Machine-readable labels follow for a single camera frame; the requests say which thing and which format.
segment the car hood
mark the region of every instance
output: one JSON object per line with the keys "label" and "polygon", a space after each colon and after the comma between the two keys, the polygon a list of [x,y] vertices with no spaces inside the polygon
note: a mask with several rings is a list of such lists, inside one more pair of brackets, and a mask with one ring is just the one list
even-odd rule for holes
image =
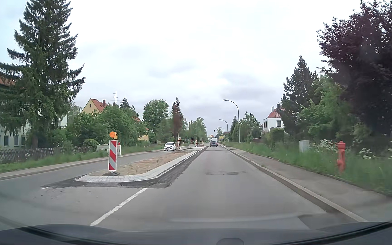
{"label": "car hood", "polygon": [[0,244],[263,245],[392,244],[392,223],[361,222],[317,230],[198,228],[117,231],[86,225],[39,225],[0,231]]}

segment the asphalt road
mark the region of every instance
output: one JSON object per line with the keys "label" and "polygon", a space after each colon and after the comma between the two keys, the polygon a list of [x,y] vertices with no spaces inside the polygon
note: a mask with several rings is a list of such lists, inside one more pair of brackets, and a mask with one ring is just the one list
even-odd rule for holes
{"label": "asphalt road", "polygon": [[[160,154],[121,159],[129,163]],[[221,146],[207,148],[166,188],[49,187],[100,170],[102,164],[0,181],[0,230],[41,224],[125,231],[309,229],[341,222]]]}

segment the car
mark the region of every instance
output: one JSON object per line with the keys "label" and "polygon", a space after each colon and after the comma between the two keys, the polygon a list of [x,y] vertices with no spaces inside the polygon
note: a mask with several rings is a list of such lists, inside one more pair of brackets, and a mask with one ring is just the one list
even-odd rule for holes
{"label": "car", "polygon": [[176,146],[174,142],[167,142],[166,144],[164,144],[164,151],[168,151],[168,150],[176,150]]}
{"label": "car", "polygon": [[213,138],[212,140],[211,140],[211,142],[210,142],[210,147],[217,147],[217,139],[216,138]]}

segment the white car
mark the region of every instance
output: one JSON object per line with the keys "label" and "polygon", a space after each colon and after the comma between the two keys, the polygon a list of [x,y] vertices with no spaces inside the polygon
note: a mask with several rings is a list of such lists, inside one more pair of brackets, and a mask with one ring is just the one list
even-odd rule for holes
{"label": "white car", "polygon": [[168,150],[176,150],[176,146],[174,142],[167,142],[166,144],[164,144],[164,151],[168,151]]}

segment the sky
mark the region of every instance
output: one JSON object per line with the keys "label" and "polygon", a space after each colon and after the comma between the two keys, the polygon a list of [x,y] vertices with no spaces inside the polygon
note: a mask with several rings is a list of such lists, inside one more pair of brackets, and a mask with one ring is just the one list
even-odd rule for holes
{"label": "sky", "polygon": [[[0,0],[0,61],[12,62],[25,0]],[[359,0],[133,1],[72,0],[71,33],[86,77],[75,104],[89,98],[120,103],[143,115],[144,105],[175,98],[187,121],[204,118],[208,134],[230,127],[237,107],[261,123],[280,102],[286,77],[302,55],[309,68],[325,66],[317,31],[333,17],[347,19]]]}

